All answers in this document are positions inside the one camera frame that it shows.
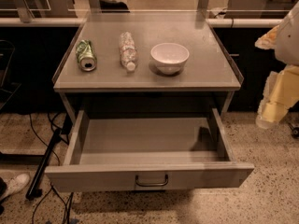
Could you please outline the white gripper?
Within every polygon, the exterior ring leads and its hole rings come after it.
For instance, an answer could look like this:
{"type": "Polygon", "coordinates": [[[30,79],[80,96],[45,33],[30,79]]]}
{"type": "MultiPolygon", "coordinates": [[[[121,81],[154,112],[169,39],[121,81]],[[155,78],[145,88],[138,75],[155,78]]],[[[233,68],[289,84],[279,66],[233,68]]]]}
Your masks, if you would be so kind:
{"type": "Polygon", "coordinates": [[[279,73],[271,72],[269,88],[263,93],[255,123],[261,129],[271,129],[299,102],[299,66],[287,65],[279,73]]]}

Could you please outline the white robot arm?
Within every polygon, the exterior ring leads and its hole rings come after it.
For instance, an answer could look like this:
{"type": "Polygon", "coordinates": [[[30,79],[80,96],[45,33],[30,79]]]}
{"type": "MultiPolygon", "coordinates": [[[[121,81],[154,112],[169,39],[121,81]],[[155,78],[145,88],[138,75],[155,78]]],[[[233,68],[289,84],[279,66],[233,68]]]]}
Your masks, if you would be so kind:
{"type": "Polygon", "coordinates": [[[286,64],[279,73],[270,72],[258,107],[256,125],[269,129],[279,124],[299,101],[299,2],[255,46],[272,49],[276,59],[286,64]]]}

